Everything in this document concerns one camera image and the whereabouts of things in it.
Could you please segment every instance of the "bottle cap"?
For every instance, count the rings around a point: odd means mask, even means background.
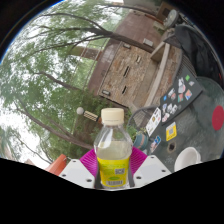
[[[119,125],[124,123],[124,110],[121,108],[105,108],[101,110],[102,123]]]

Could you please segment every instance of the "pink object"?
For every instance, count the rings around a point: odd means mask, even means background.
[[[97,157],[94,149],[91,149],[85,155],[80,158],[80,162],[86,167],[86,169],[96,178],[98,172]]]
[[[132,148],[132,154],[130,157],[130,170],[132,176],[135,174],[135,172],[142,165],[146,158],[147,155],[141,150],[135,147]],[[80,158],[80,161],[86,167],[86,169],[96,178],[98,172],[98,163],[94,149],[91,149],[84,156],[82,156]]]
[[[222,106],[217,106],[212,114],[212,126],[213,128],[218,131],[222,128],[224,122],[224,110]]]
[[[132,148],[132,154],[130,157],[130,170],[132,176],[135,174],[135,172],[138,170],[138,168],[142,165],[142,163],[145,161],[145,159],[148,156],[143,153],[140,149],[133,147]]]

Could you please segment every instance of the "plastic bottle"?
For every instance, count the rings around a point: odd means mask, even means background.
[[[101,110],[103,128],[94,141],[104,189],[125,189],[129,186],[128,167],[132,153],[132,140],[124,130],[124,110]]]

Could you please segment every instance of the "bottle label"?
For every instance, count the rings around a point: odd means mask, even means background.
[[[129,158],[104,160],[97,157],[102,184],[107,187],[120,187],[127,183]]]

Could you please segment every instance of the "white cup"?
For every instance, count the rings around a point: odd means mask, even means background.
[[[188,147],[178,155],[174,164],[174,171],[176,172],[187,166],[191,166],[198,163],[201,163],[201,155],[195,148]]]

